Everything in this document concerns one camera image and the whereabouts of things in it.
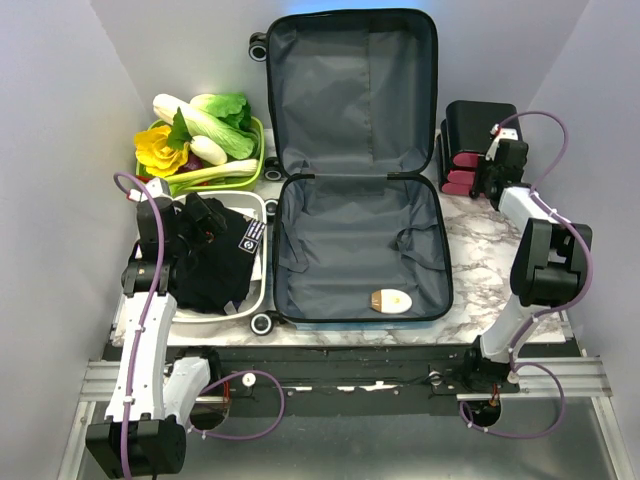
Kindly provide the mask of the black bag with pink trim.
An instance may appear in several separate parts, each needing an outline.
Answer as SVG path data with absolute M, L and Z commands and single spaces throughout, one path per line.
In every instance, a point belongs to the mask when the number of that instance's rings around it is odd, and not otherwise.
M 469 195 L 478 162 L 491 144 L 491 129 L 516 113 L 515 105 L 499 102 L 456 100 L 446 107 L 434 153 L 442 193 Z

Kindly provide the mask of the black garment with label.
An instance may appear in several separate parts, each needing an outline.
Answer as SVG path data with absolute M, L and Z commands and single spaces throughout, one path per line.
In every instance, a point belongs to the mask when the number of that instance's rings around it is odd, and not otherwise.
M 217 199 L 205 200 L 211 202 L 213 207 L 224 215 L 228 231 L 228 208 Z M 233 289 L 229 289 L 224 280 L 224 234 L 217 236 L 210 243 L 201 244 L 176 260 L 172 295 L 176 298 L 179 308 L 205 314 L 225 314 L 223 306 Z

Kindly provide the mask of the blue fish print suitcase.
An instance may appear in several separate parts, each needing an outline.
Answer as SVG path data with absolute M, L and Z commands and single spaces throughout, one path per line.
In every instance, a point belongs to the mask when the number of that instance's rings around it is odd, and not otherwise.
M 284 183 L 273 224 L 273 299 L 296 326 L 409 326 L 453 303 L 435 144 L 438 36 L 416 9 L 289 15 L 264 36 Z M 397 289 L 409 311 L 371 294 Z

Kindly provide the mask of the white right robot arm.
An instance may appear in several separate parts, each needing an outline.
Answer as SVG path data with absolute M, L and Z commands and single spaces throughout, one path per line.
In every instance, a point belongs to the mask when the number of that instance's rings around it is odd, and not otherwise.
M 465 352 L 460 379 L 480 392 L 515 374 L 515 359 L 542 316 L 574 305 L 586 291 L 592 230 L 559 215 L 521 182 L 528 144 L 495 137 L 479 161 L 471 189 L 484 195 L 520 231 L 512 264 L 511 296 L 493 325 Z

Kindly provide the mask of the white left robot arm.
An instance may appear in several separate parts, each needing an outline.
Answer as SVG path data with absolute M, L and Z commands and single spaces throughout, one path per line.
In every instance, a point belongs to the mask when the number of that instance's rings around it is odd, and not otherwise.
M 197 348 L 165 366 L 177 301 L 174 265 L 186 249 L 173 199 L 141 198 L 139 239 L 122 276 L 118 318 L 126 327 L 111 399 L 102 422 L 89 426 L 86 446 L 110 479 L 177 474 L 186 457 L 187 424 L 199 394 L 222 380 L 218 356 Z

